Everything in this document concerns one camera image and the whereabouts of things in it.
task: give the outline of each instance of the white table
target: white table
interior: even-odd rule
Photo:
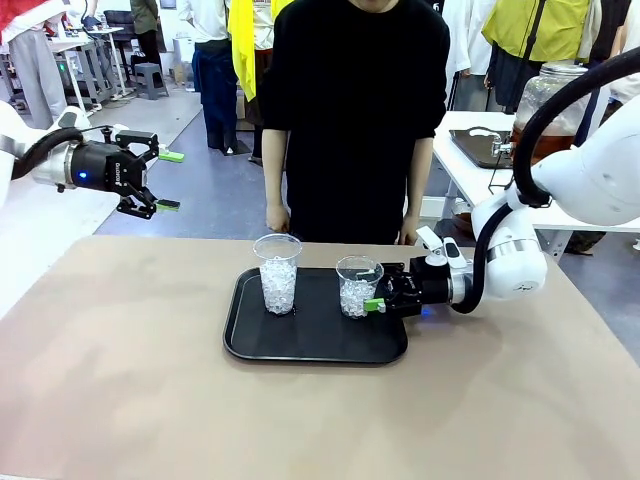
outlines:
[[[76,79],[75,73],[73,72],[73,69],[71,69],[71,55],[69,54],[70,50],[73,50],[76,47],[82,47],[84,45],[87,45],[91,43],[90,40],[86,40],[86,39],[74,39],[74,38],[70,38],[70,39],[55,39],[55,40],[51,40],[49,42],[49,48],[51,49],[52,53],[62,53],[64,52],[64,58],[67,61],[67,66],[69,67],[69,69],[71,70],[69,72],[69,76],[71,77],[71,84],[73,85],[73,91],[76,94],[76,98],[78,99],[78,108],[80,108],[80,110],[82,110],[83,113],[87,113],[86,109],[84,108],[84,102],[82,101],[82,93],[80,93],[80,87],[78,86],[78,80]]]
[[[451,218],[458,193],[460,193],[472,207],[489,198],[489,184],[493,170],[479,168],[453,143],[449,130],[466,130],[473,127],[485,127],[492,130],[511,130],[514,116],[503,113],[486,112],[447,112],[442,124],[437,129],[434,140],[434,153],[444,169],[451,177],[447,192],[442,218]],[[512,176],[511,170],[496,172],[493,183],[504,185]],[[580,222],[552,203],[549,208],[530,209],[531,222],[536,230],[553,231],[551,238],[547,238],[549,246],[545,251],[553,258],[560,259],[575,230],[603,231],[603,232],[640,232],[640,219],[616,227],[602,227]]]
[[[113,34],[116,32],[121,32],[124,30],[122,27],[113,27],[113,28],[103,28],[102,30],[91,30],[89,33],[91,35],[109,35],[109,43],[111,44],[111,54],[113,55],[113,61],[115,62],[116,68],[118,70],[118,80],[120,80],[120,88],[122,89],[122,96],[127,95],[127,88],[122,79],[122,66],[120,65],[120,60],[118,60],[118,55],[116,55],[116,44],[113,41]]]

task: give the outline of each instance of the brown liquid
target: brown liquid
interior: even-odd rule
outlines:
[[[522,130],[514,127],[513,134],[511,135],[511,141],[515,143],[513,150],[511,150],[511,158],[513,159],[513,155],[515,153],[515,147],[520,142],[520,138],[522,138]],[[531,160],[531,165],[535,165],[540,160],[545,157],[548,157],[552,153],[559,152],[561,150],[569,150],[571,145],[573,145],[573,140],[575,139],[575,135],[569,135],[564,137],[551,137],[551,136],[542,136],[540,140],[538,140],[538,145],[536,145],[536,149],[533,152],[533,159]]]

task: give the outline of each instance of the black tray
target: black tray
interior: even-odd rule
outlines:
[[[299,268],[294,312],[267,312],[260,270],[240,275],[224,345],[244,360],[385,365],[407,350],[401,319],[373,313],[359,320],[342,315],[334,269]]]

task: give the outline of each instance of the plastic cup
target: plastic cup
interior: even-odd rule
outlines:
[[[374,298],[384,269],[369,257],[345,257],[336,265],[340,278],[340,308],[350,318],[367,316],[364,302]]]
[[[260,279],[267,310],[285,315],[293,309],[296,294],[298,255],[302,243],[291,235],[276,233],[257,240],[253,251],[262,259]]]

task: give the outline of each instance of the red clothing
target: red clothing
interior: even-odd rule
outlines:
[[[46,2],[46,0],[0,0],[0,43],[2,43],[2,30],[4,30],[14,18],[38,5],[42,5],[44,2]]]

